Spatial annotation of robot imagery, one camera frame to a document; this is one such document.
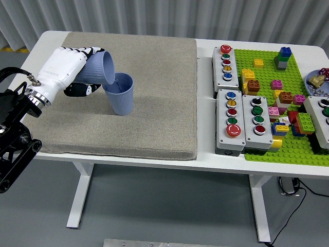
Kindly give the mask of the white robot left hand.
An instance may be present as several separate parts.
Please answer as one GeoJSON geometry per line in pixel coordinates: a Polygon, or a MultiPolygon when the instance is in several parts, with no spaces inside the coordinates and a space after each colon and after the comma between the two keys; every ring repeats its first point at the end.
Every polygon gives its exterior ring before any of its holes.
{"type": "Polygon", "coordinates": [[[56,94],[65,90],[86,65],[87,60],[94,54],[104,51],[100,47],[69,48],[59,47],[54,50],[40,69],[37,80],[40,86],[34,88],[53,103],[56,94]]]}

